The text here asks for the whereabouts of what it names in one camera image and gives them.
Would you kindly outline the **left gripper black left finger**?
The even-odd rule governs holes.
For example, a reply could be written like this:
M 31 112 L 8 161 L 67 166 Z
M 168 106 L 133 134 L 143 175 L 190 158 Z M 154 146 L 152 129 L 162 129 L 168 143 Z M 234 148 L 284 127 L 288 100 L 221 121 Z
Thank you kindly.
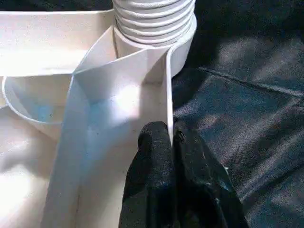
M 123 228 L 172 228 L 176 220 L 173 151 L 164 122 L 146 124 L 128 169 L 122 199 Z

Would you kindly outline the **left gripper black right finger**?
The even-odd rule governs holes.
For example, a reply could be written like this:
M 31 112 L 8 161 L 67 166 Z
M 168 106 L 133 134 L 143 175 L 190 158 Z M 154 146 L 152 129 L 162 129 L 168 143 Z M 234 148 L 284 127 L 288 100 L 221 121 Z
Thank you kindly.
M 180 227 L 247 228 L 228 172 L 204 140 L 196 132 L 177 129 L 173 148 Z

